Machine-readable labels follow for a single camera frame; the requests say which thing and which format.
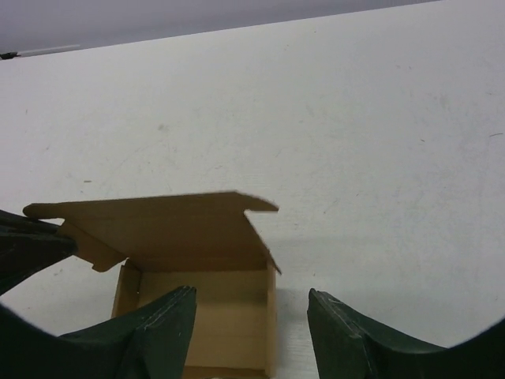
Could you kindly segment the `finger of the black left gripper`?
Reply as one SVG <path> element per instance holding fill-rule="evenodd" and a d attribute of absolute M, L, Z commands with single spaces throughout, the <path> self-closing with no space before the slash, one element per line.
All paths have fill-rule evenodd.
<path fill-rule="evenodd" d="M 58 225 L 1 212 L 1 293 L 77 252 Z"/>

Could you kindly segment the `brown paper box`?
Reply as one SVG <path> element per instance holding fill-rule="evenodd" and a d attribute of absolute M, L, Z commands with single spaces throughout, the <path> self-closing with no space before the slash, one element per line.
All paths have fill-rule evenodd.
<path fill-rule="evenodd" d="M 176 314 L 131 358 L 143 378 L 273 378 L 279 267 L 247 217 L 276 204 L 238 191 L 31 204 L 60 219 L 77 256 L 97 272 L 119 267 L 113 316 L 174 292 Z"/>

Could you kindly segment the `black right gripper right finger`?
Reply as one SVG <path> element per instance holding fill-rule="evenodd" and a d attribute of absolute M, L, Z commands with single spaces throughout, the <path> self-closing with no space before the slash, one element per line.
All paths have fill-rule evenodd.
<path fill-rule="evenodd" d="M 454 347 L 427 343 L 309 291 L 309 331 L 321 378 L 502 378 L 502 321 Z"/>

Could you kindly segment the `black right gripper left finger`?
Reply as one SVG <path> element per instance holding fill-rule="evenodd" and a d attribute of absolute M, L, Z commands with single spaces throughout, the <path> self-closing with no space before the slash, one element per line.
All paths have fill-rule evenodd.
<path fill-rule="evenodd" d="M 179 287 L 103 323 L 53 336 L 1 308 L 3 378 L 180 378 L 196 289 Z"/>

